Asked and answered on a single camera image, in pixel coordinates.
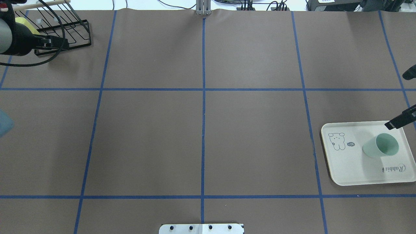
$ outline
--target cartoon bear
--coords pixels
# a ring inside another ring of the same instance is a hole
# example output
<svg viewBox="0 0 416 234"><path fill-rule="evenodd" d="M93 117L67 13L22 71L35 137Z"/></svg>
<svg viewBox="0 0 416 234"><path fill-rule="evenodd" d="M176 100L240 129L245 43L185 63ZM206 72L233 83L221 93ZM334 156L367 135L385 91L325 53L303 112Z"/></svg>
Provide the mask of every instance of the cartoon bear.
<svg viewBox="0 0 416 234"><path fill-rule="evenodd" d="M344 150L345 149L345 134L344 133L329 133L329 139L334 146L335 150Z"/></svg>

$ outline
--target yellow sponge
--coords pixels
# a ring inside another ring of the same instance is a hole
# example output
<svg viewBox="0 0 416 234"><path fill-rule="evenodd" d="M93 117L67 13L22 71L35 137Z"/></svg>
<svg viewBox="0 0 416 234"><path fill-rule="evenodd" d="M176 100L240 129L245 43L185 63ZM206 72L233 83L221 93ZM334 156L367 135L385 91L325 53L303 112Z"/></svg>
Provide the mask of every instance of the yellow sponge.
<svg viewBox="0 0 416 234"><path fill-rule="evenodd" d="M26 26L34 35L40 35L40 33L35 29L35 27L29 23L29 21L23 17L16 17L16 23L21 23Z"/></svg>

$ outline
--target blue cloth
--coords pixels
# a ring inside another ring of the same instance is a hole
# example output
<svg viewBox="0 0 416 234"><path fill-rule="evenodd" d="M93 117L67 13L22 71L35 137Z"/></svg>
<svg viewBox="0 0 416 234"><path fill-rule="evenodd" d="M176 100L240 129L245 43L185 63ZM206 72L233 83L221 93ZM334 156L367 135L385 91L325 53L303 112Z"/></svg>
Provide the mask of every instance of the blue cloth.
<svg viewBox="0 0 416 234"><path fill-rule="evenodd" d="M2 110L0 110L0 137L8 133L15 123L13 120Z"/></svg>

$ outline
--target black wire rack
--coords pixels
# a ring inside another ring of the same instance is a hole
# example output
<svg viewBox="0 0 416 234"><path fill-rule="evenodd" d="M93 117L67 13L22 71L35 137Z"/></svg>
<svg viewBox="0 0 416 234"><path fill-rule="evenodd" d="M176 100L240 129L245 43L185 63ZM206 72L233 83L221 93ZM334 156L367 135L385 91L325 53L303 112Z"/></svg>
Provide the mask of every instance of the black wire rack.
<svg viewBox="0 0 416 234"><path fill-rule="evenodd" d="M65 28L65 37L68 39L69 43L69 49L67 50L90 46L92 44L92 40L90 24L88 20L82 20L79 17L76 11L69 4L70 1L65 0L63 2L64 3L62 4L54 4L54 11L59 16ZM33 26L37 28L37 31L41 35L54 35L57 37L62 37L61 25L58 23L56 17L54 17L53 14L51 14L51 12L45 7L30 8L28 14L25 14L23 10L16 10L15 15L16 17L26 18ZM56 53L56 51L57 50L35 49L35 55L47 55Z"/></svg>

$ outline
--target green cup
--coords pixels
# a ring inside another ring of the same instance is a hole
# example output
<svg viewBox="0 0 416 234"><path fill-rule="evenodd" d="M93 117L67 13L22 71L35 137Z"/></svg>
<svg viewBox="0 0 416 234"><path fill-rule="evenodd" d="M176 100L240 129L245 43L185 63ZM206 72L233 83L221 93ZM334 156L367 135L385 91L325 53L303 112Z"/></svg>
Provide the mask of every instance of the green cup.
<svg viewBox="0 0 416 234"><path fill-rule="evenodd" d="M381 133L365 143L363 151L370 157L393 156L399 151L399 143L392 135Z"/></svg>

